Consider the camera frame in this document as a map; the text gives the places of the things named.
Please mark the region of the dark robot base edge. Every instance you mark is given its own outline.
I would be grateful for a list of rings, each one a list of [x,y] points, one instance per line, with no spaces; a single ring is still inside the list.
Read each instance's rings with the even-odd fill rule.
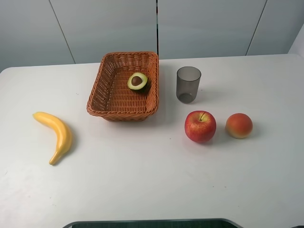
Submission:
[[[237,223],[224,218],[77,221],[66,228],[239,228]]]

